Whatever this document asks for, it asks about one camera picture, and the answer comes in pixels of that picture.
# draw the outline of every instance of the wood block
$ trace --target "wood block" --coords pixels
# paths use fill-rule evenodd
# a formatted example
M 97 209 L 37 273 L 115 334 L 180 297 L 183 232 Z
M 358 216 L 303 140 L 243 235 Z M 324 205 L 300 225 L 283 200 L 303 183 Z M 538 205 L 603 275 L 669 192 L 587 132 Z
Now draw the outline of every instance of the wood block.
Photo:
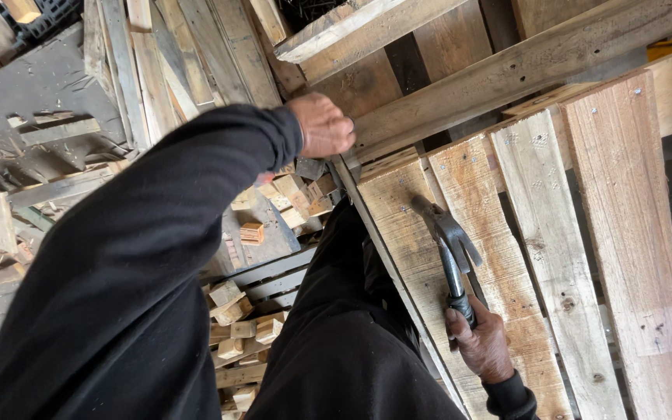
M 284 323 L 275 318 L 262 322 L 256 329 L 255 340 L 263 345 L 270 344 L 276 337 L 279 337 L 282 327 Z
M 327 173 L 318 180 L 313 181 L 312 184 L 308 185 L 308 191 L 310 192 L 313 200 L 318 200 L 321 197 L 327 196 L 336 191 L 337 188 L 338 187 L 336 186 L 336 182 L 334 182 L 334 178 L 330 173 Z
M 239 294 L 240 289 L 238 289 L 238 285 L 232 280 L 227 280 L 214 285 L 214 287 L 211 288 L 211 291 L 209 291 L 211 300 L 214 301 L 217 306 L 225 305 L 228 302 L 237 299 Z
M 4 0 L 4 3 L 15 22 L 30 23 L 40 16 L 40 9 L 33 0 Z
M 332 212 L 333 209 L 334 204 L 331 202 L 331 197 L 324 196 L 308 206 L 308 213 L 310 214 L 310 217 L 315 217 Z
M 247 411 L 253 400 L 256 398 L 256 386 L 242 387 L 232 396 L 232 399 L 235 401 L 235 405 L 240 411 Z
M 241 320 L 230 326 L 230 337 L 233 339 L 247 339 L 256 336 L 256 321 Z
M 244 224 L 240 227 L 240 243 L 258 246 L 264 242 L 263 224 Z
M 8 282 L 16 282 L 23 279 L 25 276 L 25 267 L 16 262 L 9 267 L 0 270 L 0 285 Z
M 219 343 L 219 349 L 217 349 L 217 356 L 223 359 L 231 359 L 235 356 L 243 354 L 245 345 L 243 344 L 242 339 L 226 339 Z

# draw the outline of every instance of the black pants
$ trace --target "black pants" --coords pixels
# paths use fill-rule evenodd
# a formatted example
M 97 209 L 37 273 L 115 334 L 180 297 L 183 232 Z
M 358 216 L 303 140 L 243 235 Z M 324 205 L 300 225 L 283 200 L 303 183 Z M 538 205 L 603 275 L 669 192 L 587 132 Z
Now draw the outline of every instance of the black pants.
M 416 327 L 357 209 L 346 198 L 336 205 L 325 225 L 290 319 L 338 300 L 373 308 L 376 322 L 388 323 L 384 327 L 420 356 Z

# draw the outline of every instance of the person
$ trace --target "person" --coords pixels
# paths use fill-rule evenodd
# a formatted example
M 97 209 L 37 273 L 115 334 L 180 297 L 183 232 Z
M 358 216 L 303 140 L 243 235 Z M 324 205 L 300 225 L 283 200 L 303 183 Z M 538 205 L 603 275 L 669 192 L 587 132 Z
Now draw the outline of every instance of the person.
M 0 419 L 220 418 L 197 279 L 224 209 L 259 173 L 348 150 L 354 123 L 309 94 L 273 110 L 211 110 L 167 135 L 51 229 L 0 331 Z M 246 420 L 463 418 L 348 199 L 332 212 Z M 450 346 L 489 412 L 535 418 L 502 320 L 478 300 Z

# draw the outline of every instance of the black sweatshirt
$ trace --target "black sweatshirt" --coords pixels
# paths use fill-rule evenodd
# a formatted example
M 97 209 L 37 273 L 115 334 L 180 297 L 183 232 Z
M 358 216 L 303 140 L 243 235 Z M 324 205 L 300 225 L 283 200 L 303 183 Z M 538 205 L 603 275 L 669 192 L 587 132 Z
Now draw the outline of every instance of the black sweatshirt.
M 212 110 L 64 215 L 0 331 L 0 419 L 220 418 L 197 273 L 233 198 L 301 147 L 285 108 Z M 320 313 L 333 316 L 285 327 L 301 350 L 279 364 L 286 374 L 266 378 L 247 420 L 462 418 L 364 311 L 342 303 Z M 518 375 L 487 390 L 505 419 L 534 415 Z M 509 416 L 520 406 L 527 412 Z

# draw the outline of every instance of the claw hammer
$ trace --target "claw hammer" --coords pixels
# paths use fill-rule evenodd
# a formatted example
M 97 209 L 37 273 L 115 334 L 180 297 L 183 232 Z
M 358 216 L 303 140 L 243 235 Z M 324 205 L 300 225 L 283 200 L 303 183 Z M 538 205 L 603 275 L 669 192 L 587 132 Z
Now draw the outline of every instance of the claw hammer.
M 450 294 L 446 298 L 447 306 L 461 312 L 471 329 L 476 328 L 476 316 L 463 288 L 461 273 L 471 272 L 467 255 L 475 266 L 481 266 L 483 262 L 479 251 L 453 215 L 431 203 L 425 196 L 417 195 L 411 199 L 411 209 L 424 219 L 432 239 L 437 243 L 437 250 L 440 251 L 440 260 L 450 287 Z M 480 297 L 480 287 L 475 276 L 469 275 L 469 280 L 476 295 Z

